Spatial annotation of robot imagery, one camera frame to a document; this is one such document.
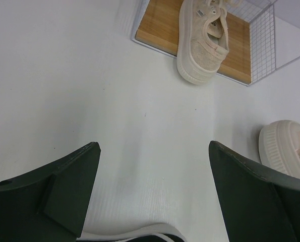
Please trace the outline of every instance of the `white sole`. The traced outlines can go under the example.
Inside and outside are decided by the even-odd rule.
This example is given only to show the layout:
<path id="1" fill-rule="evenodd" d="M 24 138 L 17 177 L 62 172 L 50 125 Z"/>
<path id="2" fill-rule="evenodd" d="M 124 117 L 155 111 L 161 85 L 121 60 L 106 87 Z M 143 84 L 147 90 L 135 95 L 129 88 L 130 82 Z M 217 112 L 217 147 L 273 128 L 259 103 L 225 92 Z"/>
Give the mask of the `white sole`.
<path id="1" fill-rule="evenodd" d="M 174 227 L 168 224 L 160 223 L 150 226 L 146 226 L 131 232 L 117 234 L 117 235 L 96 235 L 92 233 L 83 232 L 81 238 L 77 240 L 84 241 L 115 241 L 115 240 L 124 240 L 124 239 L 134 239 L 138 237 L 155 235 L 157 237 L 163 238 L 166 241 L 173 242 L 174 240 L 168 238 L 166 235 L 174 235 L 182 239 L 184 242 L 187 242 L 184 236 Z"/>
<path id="2" fill-rule="evenodd" d="M 185 80 L 196 85 L 202 85 L 207 83 L 217 71 L 208 71 L 200 67 L 191 55 L 192 6 L 193 0 L 184 0 L 180 9 L 176 67 Z"/>
<path id="3" fill-rule="evenodd" d="M 296 153 L 290 120 L 274 122 L 262 128 L 259 136 L 259 153 L 263 165 L 300 179 L 300 158 Z"/>

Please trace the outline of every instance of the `shoelace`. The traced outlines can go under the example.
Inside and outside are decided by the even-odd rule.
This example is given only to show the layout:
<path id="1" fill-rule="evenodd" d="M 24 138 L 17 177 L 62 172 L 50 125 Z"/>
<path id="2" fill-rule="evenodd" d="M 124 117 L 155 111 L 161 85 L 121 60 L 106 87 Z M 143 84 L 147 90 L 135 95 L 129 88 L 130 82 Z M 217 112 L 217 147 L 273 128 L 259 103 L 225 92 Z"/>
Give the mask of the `shoelace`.
<path id="1" fill-rule="evenodd" d="M 229 4 L 231 7 L 236 8 L 240 4 L 242 4 L 243 0 L 238 0 L 237 3 L 234 2 L 235 0 L 207 0 L 207 5 L 210 6 L 210 3 L 218 3 L 218 6 L 221 8 L 224 3 Z"/>

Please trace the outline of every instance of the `black and white shoe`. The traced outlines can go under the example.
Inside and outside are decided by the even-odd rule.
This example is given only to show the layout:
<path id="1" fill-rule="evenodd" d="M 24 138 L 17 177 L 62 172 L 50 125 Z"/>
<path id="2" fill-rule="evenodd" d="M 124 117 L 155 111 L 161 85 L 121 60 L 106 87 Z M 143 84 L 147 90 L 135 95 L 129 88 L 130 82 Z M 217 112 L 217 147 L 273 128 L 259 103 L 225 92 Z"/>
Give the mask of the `black and white shoe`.
<path id="1" fill-rule="evenodd" d="M 187 242 L 183 235 L 168 224 L 154 224 L 127 233 L 118 235 L 96 235 L 83 232 L 79 242 L 103 241 L 103 242 Z"/>

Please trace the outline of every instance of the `wooden board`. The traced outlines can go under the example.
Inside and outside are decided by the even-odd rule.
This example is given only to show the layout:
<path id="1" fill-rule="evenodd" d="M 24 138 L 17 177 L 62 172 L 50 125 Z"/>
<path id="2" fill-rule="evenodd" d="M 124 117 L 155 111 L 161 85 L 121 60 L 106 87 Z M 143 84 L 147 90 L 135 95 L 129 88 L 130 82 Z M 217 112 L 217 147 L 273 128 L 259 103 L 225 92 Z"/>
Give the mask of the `wooden board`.
<path id="1" fill-rule="evenodd" d="M 183 0 L 150 0 L 135 39 L 176 55 L 179 11 Z M 245 84 L 251 83 L 250 25 L 228 13 L 229 54 L 219 73 Z"/>

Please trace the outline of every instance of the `cream platform sneaker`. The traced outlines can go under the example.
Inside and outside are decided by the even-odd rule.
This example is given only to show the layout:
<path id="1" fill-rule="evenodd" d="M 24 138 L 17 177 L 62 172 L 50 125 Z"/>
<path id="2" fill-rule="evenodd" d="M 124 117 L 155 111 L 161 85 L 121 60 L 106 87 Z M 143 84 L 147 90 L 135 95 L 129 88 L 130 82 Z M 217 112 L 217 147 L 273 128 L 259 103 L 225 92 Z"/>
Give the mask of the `cream platform sneaker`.
<path id="1" fill-rule="evenodd" d="M 177 69 L 193 84 L 208 82 L 226 58 L 228 27 L 223 0 L 184 0 L 179 14 Z"/>
<path id="2" fill-rule="evenodd" d="M 263 165 L 300 179 L 300 124 L 281 120 L 263 127 L 259 152 Z"/>

